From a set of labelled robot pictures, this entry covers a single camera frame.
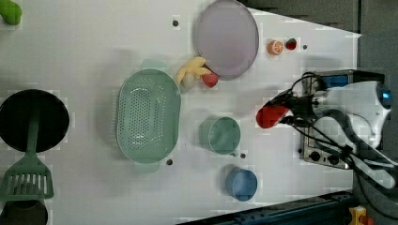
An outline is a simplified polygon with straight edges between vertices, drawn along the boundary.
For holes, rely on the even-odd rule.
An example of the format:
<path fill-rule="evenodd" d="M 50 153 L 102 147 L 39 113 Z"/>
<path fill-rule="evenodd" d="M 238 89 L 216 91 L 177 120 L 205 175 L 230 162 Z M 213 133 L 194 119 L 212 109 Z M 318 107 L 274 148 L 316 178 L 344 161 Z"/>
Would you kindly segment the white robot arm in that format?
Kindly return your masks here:
<path fill-rule="evenodd" d="M 397 189 L 397 162 L 378 149 L 390 105 L 390 90 L 375 81 L 317 90 L 303 97 L 288 89 L 257 112 L 256 123 L 261 128 L 286 124 L 309 129 L 305 136 L 318 148 L 390 193 Z"/>

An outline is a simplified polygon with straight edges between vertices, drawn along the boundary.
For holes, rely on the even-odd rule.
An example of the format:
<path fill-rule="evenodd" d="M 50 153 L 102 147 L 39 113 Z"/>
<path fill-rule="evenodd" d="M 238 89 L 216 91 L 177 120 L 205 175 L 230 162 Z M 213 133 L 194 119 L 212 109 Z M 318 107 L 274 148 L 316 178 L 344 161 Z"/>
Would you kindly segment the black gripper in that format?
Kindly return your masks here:
<path fill-rule="evenodd" d="M 289 107 L 294 116 L 285 116 L 280 120 L 280 124 L 286 124 L 292 127 L 307 127 L 309 126 L 309 122 L 302 119 L 317 118 L 315 111 L 319 106 L 319 101 L 314 95 L 306 97 L 294 97 L 294 92 L 291 89 L 288 89 L 269 100 L 266 103 L 266 106 Z"/>

